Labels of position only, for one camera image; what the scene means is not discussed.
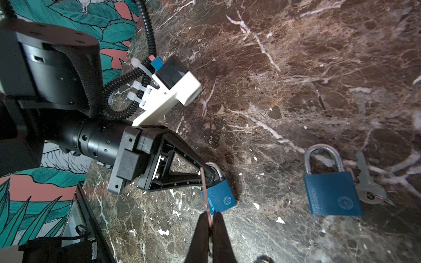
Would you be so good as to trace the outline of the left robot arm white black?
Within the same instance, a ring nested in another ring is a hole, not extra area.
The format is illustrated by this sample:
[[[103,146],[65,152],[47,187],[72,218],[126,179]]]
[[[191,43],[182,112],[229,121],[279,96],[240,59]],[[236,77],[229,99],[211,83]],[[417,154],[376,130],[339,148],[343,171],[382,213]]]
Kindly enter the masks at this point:
[[[130,122],[105,115],[99,42],[82,32],[18,18],[1,20],[1,173],[37,168],[44,144],[90,157],[111,169],[108,190],[120,194],[137,181],[145,191],[207,185],[211,168],[176,132],[159,120],[177,103],[201,92],[195,76],[176,57],[153,58],[152,79],[128,98],[143,113]]]

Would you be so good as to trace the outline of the thin key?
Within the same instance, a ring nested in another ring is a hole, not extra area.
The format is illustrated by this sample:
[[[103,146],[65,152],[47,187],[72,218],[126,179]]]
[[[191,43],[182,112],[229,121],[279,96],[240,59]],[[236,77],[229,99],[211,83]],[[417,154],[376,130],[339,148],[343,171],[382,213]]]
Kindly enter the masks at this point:
[[[200,168],[200,173],[201,173],[201,180],[202,180],[203,196],[204,196],[205,206],[206,206],[206,215],[208,219],[209,228],[211,229],[212,217],[211,217],[210,209],[209,209],[209,201],[208,201],[207,187],[206,187],[206,180],[205,180],[205,170],[203,167]]]

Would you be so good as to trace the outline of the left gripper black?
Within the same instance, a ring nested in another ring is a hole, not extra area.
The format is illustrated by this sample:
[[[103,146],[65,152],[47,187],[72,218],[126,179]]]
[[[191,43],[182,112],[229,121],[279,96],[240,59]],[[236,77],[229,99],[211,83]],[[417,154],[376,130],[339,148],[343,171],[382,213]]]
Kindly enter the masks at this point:
[[[153,173],[159,155],[166,156],[167,160],[163,162],[162,175],[154,178]],[[171,165],[175,155],[197,171],[172,172]],[[148,192],[201,186],[202,183],[213,183],[216,175],[216,172],[179,135],[167,127],[129,126],[123,132],[107,190],[120,195],[135,179],[139,179],[137,188]]]

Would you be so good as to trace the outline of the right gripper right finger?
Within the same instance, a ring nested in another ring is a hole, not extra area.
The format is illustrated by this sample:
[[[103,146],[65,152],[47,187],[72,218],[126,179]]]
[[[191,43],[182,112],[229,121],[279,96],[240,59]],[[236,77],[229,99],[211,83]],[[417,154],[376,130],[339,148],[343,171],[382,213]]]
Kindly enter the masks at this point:
[[[213,263],[237,263],[228,231],[220,212],[215,212],[212,226]]]

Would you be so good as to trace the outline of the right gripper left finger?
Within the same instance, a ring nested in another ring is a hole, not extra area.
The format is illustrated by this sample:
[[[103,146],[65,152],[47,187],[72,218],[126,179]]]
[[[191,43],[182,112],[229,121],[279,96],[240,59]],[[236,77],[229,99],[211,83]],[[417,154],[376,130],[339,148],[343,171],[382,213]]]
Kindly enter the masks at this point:
[[[209,222],[208,214],[202,213],[191,240],[184,263],[207,263],[209,251]]]

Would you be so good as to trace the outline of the blue padlock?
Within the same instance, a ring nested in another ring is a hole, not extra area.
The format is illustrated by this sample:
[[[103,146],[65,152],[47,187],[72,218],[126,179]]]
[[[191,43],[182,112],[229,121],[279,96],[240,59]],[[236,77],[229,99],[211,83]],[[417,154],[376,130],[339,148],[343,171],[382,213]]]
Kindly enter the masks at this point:
[[[217,173],[210,184],[206,186],[209,212],[210,215],[214,215],[215,212],[222,213],[233,208],[237,205],[237,201],[220,167],[212,162],[207,162],[207,165]]]
[[[312,173],[310,157],[317,150],[327,151],[333,157],[337,172]],[[343,160],[335,148],[326,144],[309,147],[304,153],[304,168],[304,182],[313,215],[364,215],[353,177],[345,170]]]

